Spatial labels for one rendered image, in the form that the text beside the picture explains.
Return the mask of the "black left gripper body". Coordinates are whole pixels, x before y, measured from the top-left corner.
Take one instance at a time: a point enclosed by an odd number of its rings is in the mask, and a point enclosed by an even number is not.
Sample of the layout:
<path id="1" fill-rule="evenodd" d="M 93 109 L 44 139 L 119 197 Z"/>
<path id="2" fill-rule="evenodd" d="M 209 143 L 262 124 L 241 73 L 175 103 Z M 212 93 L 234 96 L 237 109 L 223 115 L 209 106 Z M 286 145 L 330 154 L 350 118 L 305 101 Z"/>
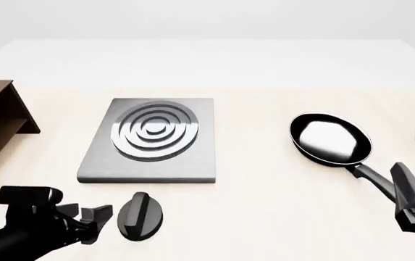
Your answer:
<path id="1" fill-rule="evenodd" d="M 79 214 L 78 204 L 63 204 L 56 206 L 59 218 L 63 220 L 65 225 L 65 242 L 77 243 L 83 237 L 85 226 L 75 219 Z"/>

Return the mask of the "flat grey stove plate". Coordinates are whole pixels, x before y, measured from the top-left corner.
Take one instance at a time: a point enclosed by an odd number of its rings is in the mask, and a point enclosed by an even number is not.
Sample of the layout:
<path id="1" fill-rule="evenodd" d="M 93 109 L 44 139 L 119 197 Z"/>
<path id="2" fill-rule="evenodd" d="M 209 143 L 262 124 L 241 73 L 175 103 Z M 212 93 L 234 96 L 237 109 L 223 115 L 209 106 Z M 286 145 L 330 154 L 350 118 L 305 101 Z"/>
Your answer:
<path id="1" fill-rule="evenodd" d="M 115 98 L 77 170 L 81 183 L 215 183 L 212 98 Z"/>

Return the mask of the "black frying pan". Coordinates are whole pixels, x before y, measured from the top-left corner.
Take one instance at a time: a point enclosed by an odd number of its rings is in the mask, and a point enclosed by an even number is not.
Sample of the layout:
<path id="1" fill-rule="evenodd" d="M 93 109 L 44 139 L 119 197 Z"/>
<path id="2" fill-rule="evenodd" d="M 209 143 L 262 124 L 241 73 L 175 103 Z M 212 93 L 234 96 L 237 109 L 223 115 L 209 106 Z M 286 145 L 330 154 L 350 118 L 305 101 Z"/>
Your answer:
<path id="1" fill-rule="evenodd" d="M 312 162 L 346 169 L 395 201 L 393 182 L 364 164 L 372 153 L 372 140 L 353 121 L 329 112 L 304 112 L 290 121 L 289 134 L 296 149 Z"/>

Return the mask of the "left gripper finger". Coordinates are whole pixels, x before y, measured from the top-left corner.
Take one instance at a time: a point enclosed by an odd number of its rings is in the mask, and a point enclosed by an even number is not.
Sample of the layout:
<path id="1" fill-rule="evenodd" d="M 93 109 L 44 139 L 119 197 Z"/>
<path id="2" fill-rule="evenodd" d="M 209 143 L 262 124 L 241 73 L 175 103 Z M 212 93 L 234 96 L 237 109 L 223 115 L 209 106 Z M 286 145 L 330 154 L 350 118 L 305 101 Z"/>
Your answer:
<path id="1" fill-rule="evenodd" d="M 79 230 L 80 243 L 83 245 L 92 245 L 97 241 L 99 233 L 98 223 L 84 223 Z"/>
<path id="2" fill-rule="evenodd" d="M 82 223 L 106 223 L 113 216 L 113 206 L 104 205 L 96 208 L 81 208 Z"/>

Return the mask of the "round black stove knob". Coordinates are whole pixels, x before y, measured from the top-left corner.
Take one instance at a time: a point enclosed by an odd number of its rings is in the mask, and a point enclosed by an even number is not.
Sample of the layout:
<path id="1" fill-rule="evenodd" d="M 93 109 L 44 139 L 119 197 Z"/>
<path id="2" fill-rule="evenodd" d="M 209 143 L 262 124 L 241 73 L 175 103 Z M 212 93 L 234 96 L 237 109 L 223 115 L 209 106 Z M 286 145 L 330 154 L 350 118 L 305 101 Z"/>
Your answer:
<path id="1" fill-rule="evenodd" d="M 159 231 L 163 219 L 160 203 L 148 193 L 139 191 L 120 209 L 117 227 L 127 240 L 145 241 Z"/>

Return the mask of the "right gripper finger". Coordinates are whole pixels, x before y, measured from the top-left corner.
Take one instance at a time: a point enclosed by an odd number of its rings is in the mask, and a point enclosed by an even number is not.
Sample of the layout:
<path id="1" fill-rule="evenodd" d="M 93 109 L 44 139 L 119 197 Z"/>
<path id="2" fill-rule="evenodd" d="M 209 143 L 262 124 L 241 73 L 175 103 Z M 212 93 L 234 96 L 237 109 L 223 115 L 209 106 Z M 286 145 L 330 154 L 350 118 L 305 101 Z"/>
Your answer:
<path id="1" fill-rule="evenodd" d="M 402 162 L 390 169 L 395 189 L 395 208 L 415 208 L 415 175 Z"/>

